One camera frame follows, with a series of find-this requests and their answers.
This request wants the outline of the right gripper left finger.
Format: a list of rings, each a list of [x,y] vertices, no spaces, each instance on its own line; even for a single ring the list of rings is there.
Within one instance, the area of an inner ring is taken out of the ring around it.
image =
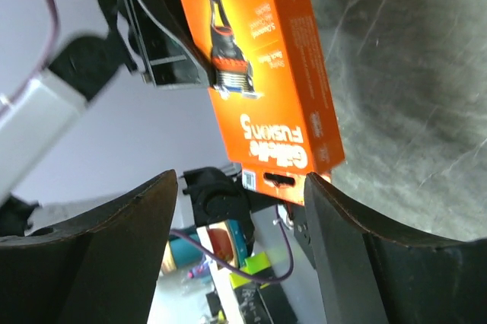
[[[3,323],[145,323],[177,200],[165,171],[29,236],[1,239]]]

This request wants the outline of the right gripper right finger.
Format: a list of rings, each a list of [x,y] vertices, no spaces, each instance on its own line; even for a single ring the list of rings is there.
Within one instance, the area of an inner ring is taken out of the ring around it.
[[[329,323],[484,323],[486,241],[424,232],[307,175],[304,207]]]

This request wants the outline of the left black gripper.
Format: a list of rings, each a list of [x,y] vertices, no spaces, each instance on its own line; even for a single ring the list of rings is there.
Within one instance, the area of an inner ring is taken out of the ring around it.
[[[181,0],[124,0],[130,39],[144,63],[143,77],[165,89],[207,88],[212,67],[195,45]],[[118,28],[122,0],[97,0],[107,34],[74,35],[48,63],[48,69],[91,102],[121,67],[140,72]]]

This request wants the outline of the hidden orange razor box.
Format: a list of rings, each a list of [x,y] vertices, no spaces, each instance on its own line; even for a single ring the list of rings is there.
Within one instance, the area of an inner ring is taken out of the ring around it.
[[[345,159],[311,0],[181,1],[243,186],[303,205],[305,176]]]

